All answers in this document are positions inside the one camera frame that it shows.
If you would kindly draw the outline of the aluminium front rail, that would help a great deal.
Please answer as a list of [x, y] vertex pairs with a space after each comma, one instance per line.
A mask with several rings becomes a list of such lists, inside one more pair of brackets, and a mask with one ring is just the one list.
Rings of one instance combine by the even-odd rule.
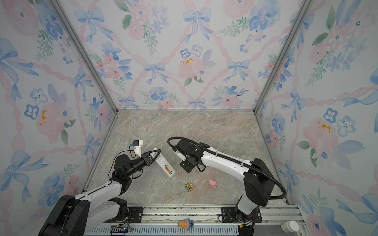
[[[294, 220], [299, 224], [298, 233], [289, 235], [309, 235], [305, 227], [304, 218], [296, 205], [268, 205], [259, 207], [262, 223], [256, 223], [256, 217], [249, 222], [222, 223], [218, 221], [221, 207], [232, 205], [138, 205], [131, 204], [127, 207], [143, 207], [141, 223], [127, 223], [125, 220], [110, 219], [90, 230], [88, 235], [239, 235], [250, 227], [260, 232], [259, 226], [269, 235], [282, 234], [281, 224], [285, 221]], [[194, 226], [188, 231], [179, 228], [179, 221], [190, 219]]]

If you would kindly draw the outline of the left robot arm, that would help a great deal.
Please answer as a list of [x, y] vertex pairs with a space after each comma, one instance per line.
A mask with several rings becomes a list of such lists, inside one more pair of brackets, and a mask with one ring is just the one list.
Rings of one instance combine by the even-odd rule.
[[120, 152], [114, 159], [113, 173], [105, 184], [76, 196], [65, 195], [55, 204], [39, 231], [40, 236], [83, 236], [110, 219], [123, 221], [130, 215], [127, 201], [120, 198], [130, 187], [133, 175], [152, 165], [161, 150], [130, 159]]

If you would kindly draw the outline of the pink pig toy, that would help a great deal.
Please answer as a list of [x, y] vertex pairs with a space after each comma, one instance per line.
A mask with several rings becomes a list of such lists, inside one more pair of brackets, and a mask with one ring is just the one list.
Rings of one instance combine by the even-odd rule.
[[209, 180], [209, 185], [212, 187], [217, 187], [217, 183], [214, 180]]

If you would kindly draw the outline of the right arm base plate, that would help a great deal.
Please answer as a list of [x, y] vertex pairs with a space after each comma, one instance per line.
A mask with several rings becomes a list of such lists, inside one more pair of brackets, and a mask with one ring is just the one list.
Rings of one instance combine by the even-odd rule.
[[[222, 223], [242, 223], [236, 216], [235, 207], [221, 207], [221, 213], [219, 215], [218, 221]], [[256, 223], [262, 223], [262, 217], [259, 208], [255, 208], [249, 217], [247, 217], [246, 222], [253, 220], [256, 217]]]

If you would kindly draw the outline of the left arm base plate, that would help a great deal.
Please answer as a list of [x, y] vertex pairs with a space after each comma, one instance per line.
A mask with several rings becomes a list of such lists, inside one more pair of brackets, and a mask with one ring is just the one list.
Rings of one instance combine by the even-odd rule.
[[127, 223], [141, 223], [143, 217], [144, 208], [142, 206], [128, 206], [127, 217], [125, 222]]

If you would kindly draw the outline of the pink blue plush toy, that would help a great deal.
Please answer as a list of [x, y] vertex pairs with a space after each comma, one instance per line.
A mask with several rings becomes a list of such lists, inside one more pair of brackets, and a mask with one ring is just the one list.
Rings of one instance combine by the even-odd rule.
[[193, 223], [193, 221], [191, 221], [190, 219], [185, 219], [185, 220], [182, 220], [182, 221], [179, 221], [179, 223], [178, 223], [178, 227], [179, 228], [183, 228], [183, 229], [185, 229], [185, 230], [189, 230], [189, 229], [191, 229], [192, 227], [194, 226], [194, 223]]

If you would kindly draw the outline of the green yellow battery pack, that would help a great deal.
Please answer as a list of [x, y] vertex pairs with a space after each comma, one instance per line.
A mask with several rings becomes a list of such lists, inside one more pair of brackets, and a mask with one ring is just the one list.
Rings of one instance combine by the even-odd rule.
[[190, 183], [186, 183], [185, 189], [186, 189], [187, 192], [192, 192], [194, 190], [194, 186]]

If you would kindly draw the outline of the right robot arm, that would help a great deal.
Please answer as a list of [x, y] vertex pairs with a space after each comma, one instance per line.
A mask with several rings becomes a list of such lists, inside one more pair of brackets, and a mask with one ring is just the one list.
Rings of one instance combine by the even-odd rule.
[[171, 146], [181, 159], [180, 165], [186, 172], [197, 168], [203, 172], [206, 167], [221, 170], [241, 181], [244, 194], [238, 200], [234, 212], [241, 222], [253, 219], [257, 207], [267, 206], [274, 189], [275, 178], [261, 159], [248, 161], [226, 155], [204, 143], [180, 140]]

